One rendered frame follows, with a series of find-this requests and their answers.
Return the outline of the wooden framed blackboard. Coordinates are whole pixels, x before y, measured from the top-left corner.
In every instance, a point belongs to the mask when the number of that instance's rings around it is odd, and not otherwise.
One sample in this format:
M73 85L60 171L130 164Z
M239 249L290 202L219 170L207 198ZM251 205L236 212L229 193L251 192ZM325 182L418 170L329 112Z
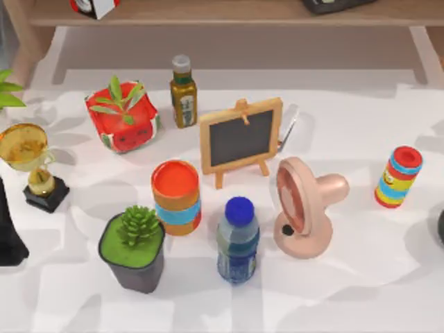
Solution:
M225 173L251 164L269 175L266 161L277 154L282 106L280 98L239 99L233 108L199 117L201 169L215 175L216 189Z

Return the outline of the orange and blue can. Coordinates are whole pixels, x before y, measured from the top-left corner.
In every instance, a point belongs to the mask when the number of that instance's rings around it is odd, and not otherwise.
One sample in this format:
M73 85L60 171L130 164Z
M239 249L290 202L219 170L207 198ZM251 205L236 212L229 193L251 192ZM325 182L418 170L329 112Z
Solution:
M151 175L155 211L167 234L184 236L201 220L198 173L188 162L169 160Z

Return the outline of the blue cap water bottle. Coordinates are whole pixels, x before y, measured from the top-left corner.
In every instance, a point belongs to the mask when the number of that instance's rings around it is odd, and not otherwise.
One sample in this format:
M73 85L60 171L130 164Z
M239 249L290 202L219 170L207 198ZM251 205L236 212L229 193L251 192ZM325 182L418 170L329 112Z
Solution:
M224 280L242 284L253 276L259 238L253 203L243 196L231 198L216 230L217 269Z

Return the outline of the olive green bottle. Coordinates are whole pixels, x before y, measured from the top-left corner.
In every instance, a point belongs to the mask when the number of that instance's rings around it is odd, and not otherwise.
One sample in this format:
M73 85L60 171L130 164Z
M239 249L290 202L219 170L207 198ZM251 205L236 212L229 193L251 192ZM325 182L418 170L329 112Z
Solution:
M191 74L191 61L187 55L176 55L172 65L170 92L174 119L177 127L190 127L197 122L197 86Z

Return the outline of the pink desk fan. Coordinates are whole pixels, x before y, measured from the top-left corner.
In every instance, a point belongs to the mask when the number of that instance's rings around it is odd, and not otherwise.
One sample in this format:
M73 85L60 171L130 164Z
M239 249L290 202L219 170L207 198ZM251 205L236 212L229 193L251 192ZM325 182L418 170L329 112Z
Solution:
M319 256L329 246L333 233L325 210L347 197L348 181L337 173L317 178L298 157L279 163L276 180L282 205L273 231L276 245L298 259Z

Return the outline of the red watermelon plant pot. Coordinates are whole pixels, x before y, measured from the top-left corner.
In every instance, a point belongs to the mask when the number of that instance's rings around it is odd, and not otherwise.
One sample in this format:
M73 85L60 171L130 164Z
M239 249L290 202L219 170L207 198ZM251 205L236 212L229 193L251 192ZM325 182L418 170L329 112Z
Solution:
M157 109L138 80L121 82L113 76L85 104L101 141L116 153L149 143L162 127Z

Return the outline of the black pot green plant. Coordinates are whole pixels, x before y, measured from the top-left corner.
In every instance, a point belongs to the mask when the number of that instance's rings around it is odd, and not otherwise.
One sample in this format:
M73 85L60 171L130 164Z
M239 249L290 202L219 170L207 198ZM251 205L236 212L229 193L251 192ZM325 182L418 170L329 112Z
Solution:
M123 288L151 293L164 268L164 238L155 210L133 205L108 221L98 252Z

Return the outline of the wooden open shelf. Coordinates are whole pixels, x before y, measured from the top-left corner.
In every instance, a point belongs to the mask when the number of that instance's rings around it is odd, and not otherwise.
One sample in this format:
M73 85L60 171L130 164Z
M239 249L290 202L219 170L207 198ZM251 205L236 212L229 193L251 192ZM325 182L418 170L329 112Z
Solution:
M3 0L19 39L17 79L26 83L47 53L57 26L258 24L425 26L444 67L444 0L377 0L315 16L302 0L123 0L103 19L75 13L69 0Z

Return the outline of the red yellow striped can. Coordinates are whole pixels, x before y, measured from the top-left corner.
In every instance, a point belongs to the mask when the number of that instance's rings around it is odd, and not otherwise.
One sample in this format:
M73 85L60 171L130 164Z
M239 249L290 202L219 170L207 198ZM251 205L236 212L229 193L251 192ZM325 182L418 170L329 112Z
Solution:
M422 155L410 146L399 146L392 153L374 190L375 200L384 207L397 208L404 202L422 169Z

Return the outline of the gold trophy black base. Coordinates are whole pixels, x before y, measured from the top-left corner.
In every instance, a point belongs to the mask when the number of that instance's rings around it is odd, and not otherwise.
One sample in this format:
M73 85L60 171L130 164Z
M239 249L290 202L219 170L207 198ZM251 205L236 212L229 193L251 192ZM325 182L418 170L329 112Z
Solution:
M18 123L0 133L0 158L11 169L28 174L23 193L29 205L53 213L70 191L48 170L55 158L46 132L34 123Z

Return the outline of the black device on shelf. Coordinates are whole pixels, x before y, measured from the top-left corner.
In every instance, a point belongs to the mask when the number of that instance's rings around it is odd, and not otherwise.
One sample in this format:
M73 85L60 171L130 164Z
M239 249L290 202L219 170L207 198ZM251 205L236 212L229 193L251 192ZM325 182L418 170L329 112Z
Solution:
M309 12L315 15L326 15L341 12L358 6L364 6L376 0L301 0Z

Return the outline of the red and white box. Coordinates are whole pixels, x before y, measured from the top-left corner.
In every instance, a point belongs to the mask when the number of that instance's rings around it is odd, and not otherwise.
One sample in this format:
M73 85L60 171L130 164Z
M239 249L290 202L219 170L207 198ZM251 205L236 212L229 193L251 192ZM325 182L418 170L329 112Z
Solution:
M121 0L70 0L70 5L75 12L100 20L114 10Z

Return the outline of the green leafy plant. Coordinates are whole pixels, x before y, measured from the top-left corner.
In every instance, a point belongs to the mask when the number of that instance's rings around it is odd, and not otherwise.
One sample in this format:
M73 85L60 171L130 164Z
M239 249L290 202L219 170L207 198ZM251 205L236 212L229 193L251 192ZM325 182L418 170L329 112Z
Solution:
M11 73L11 69L0 70L0 110L8 107L26 107L26 104L14 95L15 92L22 92L24 88L17 83L7 81Z

